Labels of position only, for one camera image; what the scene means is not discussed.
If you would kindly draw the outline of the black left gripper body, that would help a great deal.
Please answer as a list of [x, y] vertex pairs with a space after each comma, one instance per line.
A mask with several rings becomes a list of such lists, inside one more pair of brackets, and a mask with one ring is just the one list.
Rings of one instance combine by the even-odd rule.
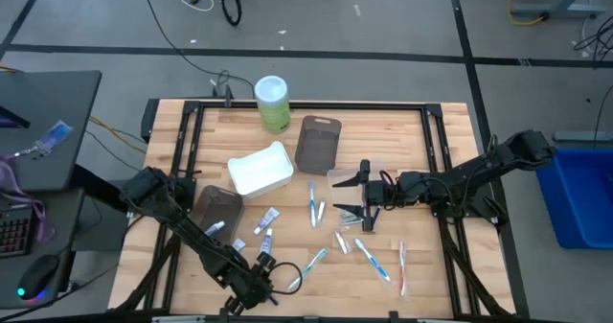
[[234, 279], [236, 297], [245, 296], [249, 298], [246, 309], [253, 309], [270, 298], [273, 290], [270, 272], [265, 271], [259, 265], [254, 265], [249, 271], [241, 272]]

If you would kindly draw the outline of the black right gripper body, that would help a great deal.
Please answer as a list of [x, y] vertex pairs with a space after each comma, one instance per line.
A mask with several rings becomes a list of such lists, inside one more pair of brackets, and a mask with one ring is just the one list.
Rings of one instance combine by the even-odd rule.
[[373, 231], [379, 210], [383, 206], [391, 206], [393, 202], [394, 185], [384, 179], [371, 180], [371, 163], [367, 159], [361, 161], [362, 188], [362, 230]]

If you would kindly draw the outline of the small toiletry packet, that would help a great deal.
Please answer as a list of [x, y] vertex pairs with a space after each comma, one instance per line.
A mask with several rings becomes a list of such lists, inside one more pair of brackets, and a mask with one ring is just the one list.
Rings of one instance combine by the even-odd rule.
[[352, 252], [350, 244], [344, 238], [342, 232], [340, 230], [334, 231], [334, 238], [338, 243], [338, 247], [344, 255], [347, 255]]

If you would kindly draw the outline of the blue white toothbrush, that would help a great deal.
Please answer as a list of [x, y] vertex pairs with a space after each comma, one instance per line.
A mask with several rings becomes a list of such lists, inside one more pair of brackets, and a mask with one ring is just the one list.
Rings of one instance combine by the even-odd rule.
[[308, 193], [309, 193], [309, 219], [312, 228], [316, 228], [317, 226], [317, 218], [316, 218], [316, 202], [314, 195], [314, 182], [313, 180], [309, 180], [308, 182]]
[[374, 257], [374, 255], [368, 250], [368, 248], [365, 246], [365, 244], [358, 238], [354, 238], [353, 239], [355, 245], [358, 247], [358, 249], [360, 251], [363, 252], [363, 254], [366, 256], [368, 262], [370, 263], [370, 265], [372, 265], [374, 267], [374, 269], [376, 270], [377, 274], [386, 282], [390, 282], [391, 278], [388, 274], [388, 272], [382, 267], [382, 265], [377, 261], [377, 259]]

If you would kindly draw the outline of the red white toothbrush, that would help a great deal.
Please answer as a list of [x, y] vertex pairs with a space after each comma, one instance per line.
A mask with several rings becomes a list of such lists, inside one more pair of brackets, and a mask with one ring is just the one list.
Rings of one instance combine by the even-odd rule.
[[399, 259], [399, 295], [402, 299], [409, 298], [408, 285], [406, 282], [406, 244], [404, 240], [398, 243], [398, 259]]

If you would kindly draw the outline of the dark translucent bin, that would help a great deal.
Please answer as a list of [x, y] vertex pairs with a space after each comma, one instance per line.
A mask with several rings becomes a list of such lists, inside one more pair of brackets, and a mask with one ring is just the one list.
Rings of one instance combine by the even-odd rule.
[[191, 219], [205, 231], [214, 223], [224, 221], [222, 230], [210, 238], [223, 244], [235, 240], [236, 231], [244, 211], [242, 196], [217, 186], [206, 186], [191, 213]]
[[326, 175], [334, 169], [341, 128], [336, 119], [313, 115], [303, 118], [295, 153], [301, 172]]

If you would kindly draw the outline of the white plastic bin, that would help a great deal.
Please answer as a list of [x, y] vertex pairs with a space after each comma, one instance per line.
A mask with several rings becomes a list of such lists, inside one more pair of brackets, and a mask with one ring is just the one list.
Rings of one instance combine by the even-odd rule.
[[255, 198], [274, 191], [292, 180], [292, 162], [279, 141], [269, 147], [227, 162], [236, 191], [244, 198]]

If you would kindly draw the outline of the green disinfecting wipes canister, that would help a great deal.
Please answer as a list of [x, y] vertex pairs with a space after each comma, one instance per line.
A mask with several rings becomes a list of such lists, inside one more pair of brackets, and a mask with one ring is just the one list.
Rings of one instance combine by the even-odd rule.
[[263, 128], [273, 134], [286, 131], [291, 118], [285, 80], [265, 76], [256, 83], [254, 93]]

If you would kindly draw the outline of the blue plastic bin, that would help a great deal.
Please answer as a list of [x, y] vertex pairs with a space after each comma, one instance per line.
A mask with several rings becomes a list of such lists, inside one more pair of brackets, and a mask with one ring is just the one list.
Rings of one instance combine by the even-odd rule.
[[560, 149], [536, 175], [561, 247], [613, 250], [612, 149]]

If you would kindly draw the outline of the black desk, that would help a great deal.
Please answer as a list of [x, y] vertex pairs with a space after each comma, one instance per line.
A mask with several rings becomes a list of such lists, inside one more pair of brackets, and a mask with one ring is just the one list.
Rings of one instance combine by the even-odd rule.
[[32, 148], [59, 121], [72, 128], [50, 154], [35, 151], [11, 161], [20, 189], [68, 186], [101, 78], [99, 71], [0, 74], [0, 107], [30, 123], [27, 128], [0, 127], [0, 155]]
[[[34, 197], [45, 205], [44, 234], [37, 238], [39, 222], [34, 211], [34, 235], [30, 253], [25, 256], [0, 259], [0, 310], [26, 309], [47, 303], [67, 290], [74, 261], [71, 251], [84, 200], [81, 189], [59, 192], [37, 192]], [[0, 197], [0, 209], [23, 204]], [[35, 299], [22, 300], [17, 294], [18, 283], [25, 270], [43, 255], [57, 255], [59, 265], [46, 288]]]

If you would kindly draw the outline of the black computer mouse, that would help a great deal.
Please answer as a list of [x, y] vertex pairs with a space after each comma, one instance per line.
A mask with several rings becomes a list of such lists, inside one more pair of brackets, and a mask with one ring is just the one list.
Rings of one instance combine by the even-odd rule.
[[43, 255], [23, 273], [16, 290], [22, 300], [35, 299], [48, 285], [59, 265], [57, 255]]

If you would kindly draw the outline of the grey metal desk foot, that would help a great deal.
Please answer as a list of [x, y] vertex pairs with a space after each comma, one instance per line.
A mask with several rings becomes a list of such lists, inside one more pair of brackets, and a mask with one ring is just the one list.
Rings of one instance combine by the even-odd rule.
[[608, 131], [556, 131], [555, 142], [613, 143], [613, 132]]

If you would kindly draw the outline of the black backlit keyboard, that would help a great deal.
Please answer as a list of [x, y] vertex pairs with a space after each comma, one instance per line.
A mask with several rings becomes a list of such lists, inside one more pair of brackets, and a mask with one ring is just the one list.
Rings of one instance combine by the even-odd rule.
[[0, 259], [30, 253], [34, 221], [34, 208], [31, 204], [0, 209]]

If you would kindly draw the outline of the blue ID badge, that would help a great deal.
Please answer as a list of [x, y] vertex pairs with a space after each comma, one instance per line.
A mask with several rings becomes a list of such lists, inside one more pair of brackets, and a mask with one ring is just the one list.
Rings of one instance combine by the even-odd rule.
[[34, 142], [36, 149], [42, 153], [50, 153], [61, 144], [73, 131], [73, 128], [58, 121], [42, 137]]

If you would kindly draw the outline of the black monitor foot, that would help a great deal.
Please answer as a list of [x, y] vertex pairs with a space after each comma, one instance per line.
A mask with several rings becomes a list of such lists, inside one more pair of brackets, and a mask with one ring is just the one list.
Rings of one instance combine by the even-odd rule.
[[0, 128], [28, 128], [30, 122], [0, 105]]

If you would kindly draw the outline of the black aluminium table frame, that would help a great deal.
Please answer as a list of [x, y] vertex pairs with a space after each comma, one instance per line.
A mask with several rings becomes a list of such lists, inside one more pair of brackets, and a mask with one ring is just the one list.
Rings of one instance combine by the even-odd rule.
[[[179, 100], [158, 104], [145, 162], [163, 171], [168, 171], [173, 162], [193, 164], [198, 189], [215, 185], [232, 190], [228, 160], [262, 150], [274, 141], [294, 152], [306, 115], [341, 122], [336, 165], [349, 173], [356, 173], [363, 159], [371, 162], [374, 171], [397, 175], [403, 171], [442, 170], [478, 153], [465, 104], [296, 101], [291, 105], [289, 129], [278, 135], [262, 128], [256, 106], [248, 101], [234, 102], [230, 108], [219, 100], [206, 102], [199, 136], [191, 135], [194, 122], [183, 122], [182, 110]], [[187, 142], [196, 145], [196, 151], [176, 149], [179, 132], [189, 134]], [[311, 227], [309, 219], [311, 179], [316, 212], [320, 200], [327, 203], [322, 224], [316, 228]], [[485, 306], [469, 293], [463, 276], [455, 282], [457, 295], [450, 295], [440, 226], [425, 205], [380, 211], [371, 233], [357, 225], [342, 231], [348, 241], [358, 238], [365, 244], [388, 272], [390, 282], [377, 274], [358, 247], [344, 255], [334, 238], [340, 219], [334, 204], [351, 204], [359, 199], [356, 188], [333, 194], [323, 176], [297, 172], [290, 183], [246, 201], [236, 235], [245, 242], [242, 253], [249, 261], [256, 259], [261, 244], [261, 236], [254, 234], [260, 218], [270, 207], [280, 212], [272, 224], [272, 254], [280, 263], [272, 280], [280, 295], [273, 302], [245, 311], [245, 317], [346, 317], [354, 321], [397, 312], [403, 318], [443, 319], [451, 317], [455, 309], [465, 313], [485, 311]], [[408, 299], [399, 295], [400, 240], [406, 244]], [[322, 248], [327, 248], [329, 255], [296, 291], [287, 291]]]

